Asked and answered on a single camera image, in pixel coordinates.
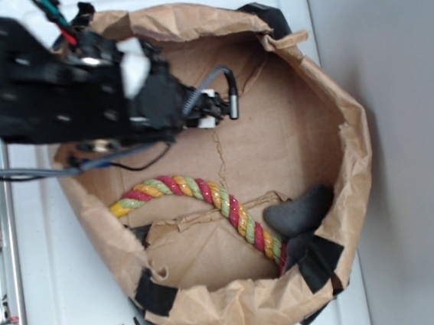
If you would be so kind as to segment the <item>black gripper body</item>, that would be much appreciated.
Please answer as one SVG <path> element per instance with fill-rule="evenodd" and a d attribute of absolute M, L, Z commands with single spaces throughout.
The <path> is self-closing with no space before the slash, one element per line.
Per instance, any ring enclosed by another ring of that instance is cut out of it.
<path fill-rule="evenodd" d="M 154 44 L 137 37 L 116 45 L 127 98 L 127 144 L 168 141 L 185 128 L 214 129 L 231 116 L 230 100 L 210 88 L 227 67 L 217 66 L 197 87 L 186 86 L 171 74 L 170 63 Z"/>

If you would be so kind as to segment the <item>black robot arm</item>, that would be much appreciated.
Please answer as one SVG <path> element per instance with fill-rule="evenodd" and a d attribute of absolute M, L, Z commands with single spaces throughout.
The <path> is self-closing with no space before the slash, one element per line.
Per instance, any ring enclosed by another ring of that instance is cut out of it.
<path fill-rule="evenodd" d="M 7 144 L 75 143 L 83 151 L 173 141 L 184 128 L 238 118 L 234 75 L 213 70 L 186 86 L 151 43 L 74 33 L 64 55 L 21 23 L 0 18 L 0 139 Z"/>

